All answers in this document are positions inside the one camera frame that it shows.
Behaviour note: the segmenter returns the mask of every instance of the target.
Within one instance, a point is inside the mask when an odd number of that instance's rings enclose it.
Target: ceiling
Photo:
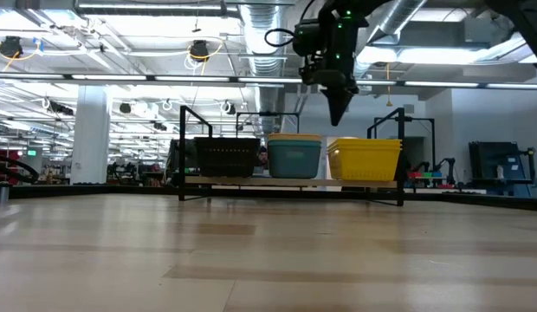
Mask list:
[[[95,3],[117,2],[103,0]],[[141,1],[141,3],[146,5],[153,2]],[[156,3],[181,2],[166,0]],[[233,8],[236,2],[227,1],[227,3],[229,8]],[[292,29],[307,0],[280,1],[280,3],[294,4],[282,6],[285,10],[282,27]],[[321,0],[316,1],[307,17],[314,16],[317,8],[323,3]],[[375,10],[367,17],[369,23],[378,24],[378,19],[385,10],[386,6]],[[78,16],[73,10],[34,12],[8,6],[0,7],[0,42],[5,36],[20,36],[23,56],[32,55],[27,60],[15,61],[7,66],[9,60],[0,54],[0,72],[6,70],[18,73],[251,75],[249,60],[255,55],[248,51],[243,22],[240,19],[197,17],[193,14],[191,16],[155,14],[161,16],[151,16],[152,13],[148,14],[147,11],[142,16],[102,14]],[[408,31],[406,28],[405,37],[410,33],[415,34],[416,26],[420,23],[447,23],[453,26],[463,23],[463,20],[469,18],[468,15],[471,15],[470,18],[478,17],[482,21],[492,23],[494,32],[508,29],[503,25],[504,19],[487,11],[482,1],[429,0],[411,19],[412,30]],[[359,37],[366,37],[367,31],[370,29],[361,30]],[[189,62],[188,48],[194,40],[205,40],[210,52],[218,51],[204,65]],[[532,64],[519,63],[521,59],[532,54],[529,50],[522,51],[525,47],[510,50],[508,54],[502,56],[501,62],[496,63],[449,65],[390,62],[386,66],[385,63],[377,62],[371,65],[366,74],[373,79],[392,80],[526,81],[534,74],[534,67]],[[280,50],[277,56],[285,61],[281,74],[297,77],[302,59],[294,54],[291,47]],[[155,130],[149,120],[155,119],[171,125],[178,121],[180,105],[193,106],[193,109],[207,120],[218,123],[215,133],[228,135],[235,130],[232,125],[235,117],[222,112],[222,103],[226,101],[233,103],[238,112],[258,111],[255,87],[247,85],[240,88],[110,85],[107,88],[114,101],[112,119],[116,120],[111,126],[112,155],[119,153],[138,155],[138,150],[144,150],[146,157],[150,159],[164,158],[168,152],[170,138],[178,130],[175,127],[169,127],[166,132]],[[0,80],[0,119],[4,117],[36,119],[16,122],[0,120],[0,146],[43,145],[49,149],[51,157],[62,158],[69,155],[74,135],[74,121],[65,116],[62,116],[66,119],[63,122],[54,121],[58,116],[44,108],[46,103],[43,99],[47,97],[77,111],[78,89],[79,87],[74,84]],[[420,100],[427,99],[436,91],[435,88],[392,89],[394,94],[414,94],[418,95]],[[373,87],[364,94],[378,96],[387,92],[386,87]],[[146,109],[139,113],[122,114],[118,107],[123,102]],[[326,109],[321,111],[324,112],[322,114],[327,114]],[[259,134],[259,124],[260,121],[254,118],[253,124],[246,126],[242,135]],[[192,132],[200,134],[202,129],[197,126]],[[22,141],[8,139],[7,134],[22,135],[25,139]]]

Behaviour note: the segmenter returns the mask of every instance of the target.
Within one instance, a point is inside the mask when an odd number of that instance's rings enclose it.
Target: wooden floor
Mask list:
[[[537,312],[537,212],[97,195],[0,207],[0,312]]]

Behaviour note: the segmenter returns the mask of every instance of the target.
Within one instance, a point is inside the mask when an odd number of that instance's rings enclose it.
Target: basket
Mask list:
[[[320,142],[313,140],[271,140],[268,169],[273,178],[312,179],[319,172]]]
[[[205,177],[253,175],[258,163],[259,139],[195,138],[197,164]]]
[[[328,147],[333,179],[393,181],[401,140],[337,139]]]
[[[321,141],[322,137],[317,134],[292,134],[292,133],[273,133],[268,135],[267,142],[271,140],[310,140]]]

